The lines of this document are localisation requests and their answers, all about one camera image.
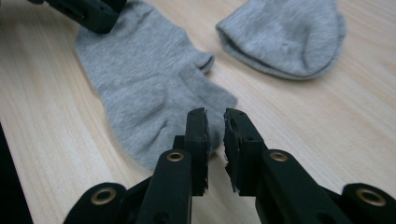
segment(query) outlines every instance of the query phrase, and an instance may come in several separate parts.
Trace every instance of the black plastic part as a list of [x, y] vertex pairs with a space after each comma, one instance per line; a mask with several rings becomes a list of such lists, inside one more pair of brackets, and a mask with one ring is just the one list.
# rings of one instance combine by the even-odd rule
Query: black plastic part
[[136, 223], [191, 223], [191, 155], [165, 151], [159, 158]]
[[346, 185], [341, 207], [354, 223], [396, 223], [396, 201], [385, 191], [370, 185]]
[[87, 190], [64, 221], [65, 224], [108, 224], [119, 223], [124, 215], [122, 198], [126, 189], [115, 183], [103, 183]]
[[28, 1], [33, 4], [43, 4], [44, 3], [44, 0], [28, 0]]
[[[326, 191], [288, 152], [271, 149], [262, 153], [262, 178], [283, 217], [283, 223], [352, 223]], [[260, 204], [269, 195], [259, 195]], [[267, 223], [268, 211], [259, 213]]]
[[184, 150], [192, 159], [192, 196], [203, 196], [208, 189], [208, 161], [210, 138], [204, 108], [195, 109], [187, 115]]
[[238, 189], [239, 196], [256, 196], [262, 152], [268, 148], [246, 113], [227, 108], [224, 120], [226, 171], [233, 191]]
[[[29, 0], [42, 4], [43, 0]], [[45, 0], [65, 16], [98, 34], [108, 34], [116, 24], [126, 0]]]
[[1, 123], [0, 180], [1, 223], [33, 223]]
[[140, 206], [146, 196], [151, 177], [128, 189], [122, 201], [121, 214], [117, 223], [134, 224], [140, 211]]

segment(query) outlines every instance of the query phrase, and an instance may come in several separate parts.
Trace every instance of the wooden table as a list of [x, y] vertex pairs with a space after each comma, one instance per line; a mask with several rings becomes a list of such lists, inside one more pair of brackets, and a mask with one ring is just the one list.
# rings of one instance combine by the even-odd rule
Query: wooden table
[[[216, 55], [208, 78], [237, 96], [270, 148], [293, 154], [320, 185], [363, 182], [396, 197], [396, 2], [340, 0], [347, 37], [324, 77], [290, 81], [225, 53], [217, 22], [243, 0], [151, 0]], [[78, 25], [48, 7], [0, 7], [0, 120], [35, 223], [62, 223], [98, 183], [127, 188], [152, 172], [111, 135], [75, 53]], [[258, 223], [253, 198], [234, 194], [223, 148], [209, 163], [209, 193], [193, 198], [193, 223]]]

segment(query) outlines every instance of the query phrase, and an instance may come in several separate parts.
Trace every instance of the brass screw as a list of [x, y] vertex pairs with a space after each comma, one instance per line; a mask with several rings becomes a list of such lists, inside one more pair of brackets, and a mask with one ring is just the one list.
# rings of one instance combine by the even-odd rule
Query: brass screw
[[184, 155], [179, 152], [169, 153], [166, 157], [169, 161], [181, 161], [184, 159]]
[[97, 190], [91, 197], [91, 202], [96, 205], [102, 205], [111, 202], [117, 195], [117, 192], [111, 188], [106, 187]]
[[362, 201], [364, 201], [365, 203], [369, 203], [370, 205], [382, 207], [387, 204], [387, 201], [384, 197], [370, 189], [357, 189], [356, 194]]
[[281, 152], [272, 152], [270, 154], [270, 157], [274, 160], [274, 161], [286, 161], [288, 159], [288, 157], [281, 153]]

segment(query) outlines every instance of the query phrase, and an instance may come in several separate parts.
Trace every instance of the fabric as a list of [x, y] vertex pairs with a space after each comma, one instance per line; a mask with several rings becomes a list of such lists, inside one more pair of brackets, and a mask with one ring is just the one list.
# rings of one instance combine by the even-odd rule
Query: fabric
[[236, 59], [289, 79], [329, 72], [347, 31], [334, 0], [250, 0], [216, 28]]
[[139, 163], [154, 168], [199, 107], [207, 110], [212, 150], [219, 146], [222, 114], [236, 99], [205, 77], [213, 55], [198, 51], [154, 7], [127, 3], [108, 35], [81, 27], [76, 50], [114, 134]]

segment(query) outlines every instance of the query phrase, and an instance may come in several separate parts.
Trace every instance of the gray sock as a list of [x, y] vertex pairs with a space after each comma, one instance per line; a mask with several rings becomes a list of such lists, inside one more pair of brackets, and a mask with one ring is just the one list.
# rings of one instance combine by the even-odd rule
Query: gray sock
[[346, 35], [334, 0], [250, 0], [216, 28], [236, 59], [290, 79], [327, 73]]
[[198, 107], [207, 110], [212, 149], [219, 146], [222, 114], [236, 99], [205, 77], [213, 55], [195, 49], [154, 7], [127, 3], [108, 35], [81, 27], [76, 50], [115, 135], [139, 163], [155, 167]]

